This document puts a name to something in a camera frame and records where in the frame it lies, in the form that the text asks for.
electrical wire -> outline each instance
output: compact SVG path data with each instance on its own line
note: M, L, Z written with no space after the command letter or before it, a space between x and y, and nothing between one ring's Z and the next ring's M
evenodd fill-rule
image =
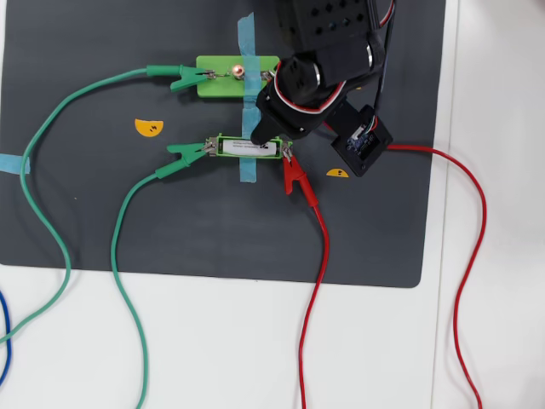
M324 236L324 254L322 258L322 265L320 267L320 272L318 274L318 279L316 285L314 286L313 295L308 304L307 314L305 315L305 320L303 322L303 329L301 331L301 340L299 341L299 386L301 388L301 404L302 409L307 409L307 397L305 396L305 376L303 371L303 348L305 346L305 337L307 336L308 321L310 320L310 315L313 311L314 302L316 301L316 296L318 295L318 290L324 280L325 270L327 269L327 263L330 258L330 234L327 231L325 226L324 218L320 212L318 206L314 206L314 213L318 219L318 224L322 230Z
M386 15L381 20L381 23L380 23L381 28L383 28L390 21L390 18L392 17L394 8L395 8L395 0L392 0L392 2L390 2L390 7L388 8L388 11L386 12Z
M445 159L448 159L453 164L458 166L461 170L463 170L466 173L466 175L469 176L469 179L471 179L471 181L477 188L477 191L479 192L479 196L480 196L481 204L482 204L482 211L483 211L479 238L477 239L477 243L475 244L475 247L473 248L473 253L471 254L471 258L469 259L468 267L466 268L466 273L463 275L462 282L460 283L460 286L458 287L458 292L456 293L456 300L454 302L454 318L452 320L452 326L454 329L454 344L456 347L456 354L458 355L458 360L460 361L460 366L462 367L463 373L466 376L466 379L468 380L469 386L471 387L473 394L475 395L475 399L477 400L479 409L483 409L483 403L480 399L479 391L477 390L477 388L473 384L471 377L469 376L469 371L466 368L466 364L462 357L462 351L460 350L460 343L458 341L458 309L460 308L460 299L462 298L463 289L466 283L468 282L469 275L471 274L471 269L473 267L473 264L475 263L475 258L477 258L477 254L479 253L479 249L483 242L483 238L485 237L486 217L487 217L485 192L483 191L483 188L480 186L479 181L477 181L477 178L473 175L473 173L471 173L471 171L464 164L462 164L457 159L451 157L447 153L441 152L432 147L419 147L419 146L413 146L413 145L390 145L388 147L388 150L434 153Z
M384 40L384 65L382 66L382 74L381 77L378 80L378 88L376 90L376 96L375 96L375 114L378 114L379 110L381 109L381 97L382 97L382 91L384 90L384 83L386 79L386 70L388 65L388 56L390 55L390 44L392 42L392 33L393 33L393 23L395 20L395 12L396 12L396 6L395 2L392 2L392 13L389 18L388 22L388 28L386 29L386 39Z
M4 298L1 291L0 303L2 304L3 317L6 321L6 332L9 332L11 330L11 323L9 322L8 304L6 303L6 299ZM6 357L6 364L3 367L2 375L0 375L0 386L2 386L3 382L6 380L6 377L8 376L9 366L11 365L11 339L6 342L6 348L8 356Z
M121 231L121 226L123 225L123 218L125 216L125 211L127 210L127 206L129 206L130 200L133 198L135 193L141 187L143 187L150 181L154 181L155 179L157 179L157 176L155 174L149 175L148 177L145 177L144 179L136 183L129 190L129 193L127 193L127 196L125 197L125 200L123 201L123 204L121 205L121 209L119 210L118 221L116 222L116 227L113 231L112 247L110 248L110 259L112 261L113 276L116 280L116 284L118 285L119 292L121 292L121 295L123 296L123 299L127 303L127 307L129 307L130 313L132 314L133 319L135 320L136 327L138 328L138 333L140 335L140 340L142 344L142 358L144 361L144 371L142 376L142 389L141 389L140 400L138 401L138 405L136 406L136 409L141 409L142 406L144 405L144 400L146 399L147 380L149 378L149 356L147 352L147 342L146 342L146 335L144 334L144 328L142 327L142 323L140 321L140 318L138 317L138 313L136 312L135 306L130 301L129 295L127 294L127 291L124 289L123 283L121 282L121 278L119 277L118 260L116 257L116 252L118 247L119 232Z
M115 77L103 79L101 81L98 81L94 84L88 85L87 87L84 87L80 89L79 91L74 92L73 94L67 96L54 110L53 112L48 116L48 118L45 120L45 122L42 124L40 129L36 132L36 134L32 137L31 141L29 142L28 146L25 149L25 152L23 153L22 163L20 167L20 185L23 189L23 194L25 194L25 198L28 201L28 204L31 206L32 210L36 214L37 218L42 222L42 224L49 230L51 235L53 236L54 240L57 242L57 245L60 247L60 250L62 252L62 255L65 259L66 264L66 274L65 278L59 288L59 290L53 295L53 297L46 302L43 307L38 309L36 312L28 315L26 318L24 318L13 330L7 331L7 334L4 337L0 337L0 343L4 343L8 341L13 335L15 335L17 332L21 330L26 324L28 324L30 321L37 318L39 315L43 314L45 311L47 311L55 302L60 298L62 293L64 292L66 286L68 285L68 282L70 281L70 275L72 271L72 263L70 260L70 254L68 252L68 249L66 248L65 242L62 240L60 235L57 233L51 222L48 220L48 218L42 213L38 205L36 204L34 198L32 197L28 186L26 185L26 175L25 175L25 166L26 162L28 161L29 157L32 154L32 151L34 147L36 146L39 139L43 136L43 133L45 130L53 123L53 121L57 118L57 116L60 114L60 112L72 101L76 100L82 95L88 94L89 92L98 89L100 87L104 87L106 85L114 84L119 81L124 81L125 79L132 78L134 76L146 74L146 69L140 69L140 70L134 70L130 72L126 72L120 75L117 75Z
M387 64L388 64L388 56L389 56L389 50L390 50L390 43L392 42L392 32L393 32L393 21L395 17L395 1L392 0L390 4L390 9L388 10L387 16L383 19L388 23L388 27L386 30L386 40L384 43L384 65L382 67L382 73L378 80L378 87L376 89L376 95L375 95L375 104L373 106L373 109L375 110L375 115L373 116L373 119L367 124L367 126L364 129L363 135L369 134L372 130L374 130L378 124L378 119L376 115L378 114L379 110L381 109L381 98L382 98L382 91L384 90L384 84L386 79L386 70L387 70Z
M346 81L343 81L342 83L339 83L337 85L337 88L335 89L335 91L333 91L333 93L329 96L329 98L320 107L318 107L318 108L300 107L299 105L296 105L295 103L288 100L284 96L284 94L282 94L282 92L280 91L280 88L278 86L278 73L280 72L280 67L281 66L282 66L282 62L279 62L278 65L277 65L277 68L276 68L277 75L274 76L274 89L275 89L276 93L278 94L278 98L280 98L280 100L284 104L286 104L288 107L290 107L291 109L293 109L293 110L295 110L297 112L309 113L311 115L319 115L320 113L325 111L327 108L329 108L331 106L331 104L333 104L333 102L335 102L335 100L341 94L341 91L344 88L345 84L347 83Z

yellow sticker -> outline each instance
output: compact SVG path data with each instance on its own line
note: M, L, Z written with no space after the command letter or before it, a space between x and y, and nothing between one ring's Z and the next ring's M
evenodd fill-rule
M348 173L345 172L342 169L332 169L329 172L327 172L327 176L334 176L334 177L348 177Z
M142 121L141 119L135 119L136 130L146 138L153 138L159 135L163 130L163 126L163 121Z

robotic arm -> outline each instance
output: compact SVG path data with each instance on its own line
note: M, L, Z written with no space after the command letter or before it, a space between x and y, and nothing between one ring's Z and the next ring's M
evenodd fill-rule
M382 82L395 3L380 21L376 0L275 2L284 41L295 53L278 64L258 95L261 121L251 140L301 139L327 123L338 134L333 148L362 176L392 137L376 116L377 104L359 112L346 96L377 78ZM389 20L385 45L378 30Z

blue tape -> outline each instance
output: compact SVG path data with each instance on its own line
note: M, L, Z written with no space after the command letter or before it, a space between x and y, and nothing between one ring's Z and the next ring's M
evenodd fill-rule
M261 60L255 56L254 13L238 21L238 47L244 61L244 108L242 110L242 137L249 139L261 119L261 112L255 106L261 91ZM255 159L240 159L240 181L255 183Z
M18 175L20 173L20 166L23 163L21 156L7 155L0 153L0 172L12 173ZM25 165L25 173L28 175L31 173L31 160L28 159Z

white table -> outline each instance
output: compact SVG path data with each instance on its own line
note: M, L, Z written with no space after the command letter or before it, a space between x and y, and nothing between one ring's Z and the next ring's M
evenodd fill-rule
M475 172L490 210L462 300L462 348L485 407L538 408L545 2L460 3L447 0L435 146ZM5 0L0 6L4 13ZM305 354L310 408L476 407L450 320L479 220L473 186L435 159L422 282L413 290L323 287ZM12 321L43 305L63 274L0 266ZM123 282L146 328L147 408L300 407L296 347L311 285L151 274L123 274ZM140 341L112 275L76 272L56 306L14 338L0 407L132 408L140 386Z

